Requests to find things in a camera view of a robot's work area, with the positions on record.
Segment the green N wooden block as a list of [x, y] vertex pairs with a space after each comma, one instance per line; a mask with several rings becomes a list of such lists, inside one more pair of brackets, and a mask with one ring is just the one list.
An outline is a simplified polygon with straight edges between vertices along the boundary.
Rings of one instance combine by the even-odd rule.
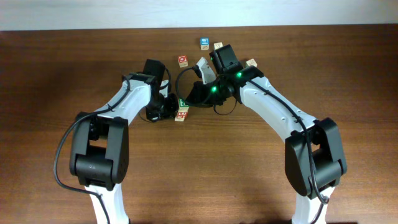
[[180, 98], [178, 99], [178, 105], [179, 105], [178, 108], [179, 112], [187, 112], [189, 109], [189, 106]]

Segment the red sided picture block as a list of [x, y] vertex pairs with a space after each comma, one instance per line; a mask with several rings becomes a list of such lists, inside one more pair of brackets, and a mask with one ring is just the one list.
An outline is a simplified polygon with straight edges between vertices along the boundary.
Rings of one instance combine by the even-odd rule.
[[175, 117], [175, 121], [184, 122], [185, 118], [187, 117], [187, 111], [179, 111]]

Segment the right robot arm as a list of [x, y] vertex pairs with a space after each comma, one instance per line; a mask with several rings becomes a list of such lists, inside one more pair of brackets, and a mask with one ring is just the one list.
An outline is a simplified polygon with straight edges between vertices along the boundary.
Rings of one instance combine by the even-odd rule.
[[338, 125], [316, 119], [292, 104], [255, 65], [243, 65], [232, 46], [201, 58], [191, 69], [200, 78], [184, 100], [188, 106], [215, 108], [228, 98], [252, 109], [283, 140], [285, 174], [296, 191], [292, 223], [325, 223], [329, 199], [346, 174]]

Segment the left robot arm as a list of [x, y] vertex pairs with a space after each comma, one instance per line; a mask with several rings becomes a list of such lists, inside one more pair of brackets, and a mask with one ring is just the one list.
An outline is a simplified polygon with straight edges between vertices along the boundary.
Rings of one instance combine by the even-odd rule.
[[129, 223], [121, 183], [129, 165], [129, 125], [145, 109], [154, 123], [172, 119], [178, 101], [171, 92], [166, 66], [148, 59], [141, 72], [123, 77], [120, 90], [106, 105], [75, 118], [69, 169], [93, 203], [98, 223]]

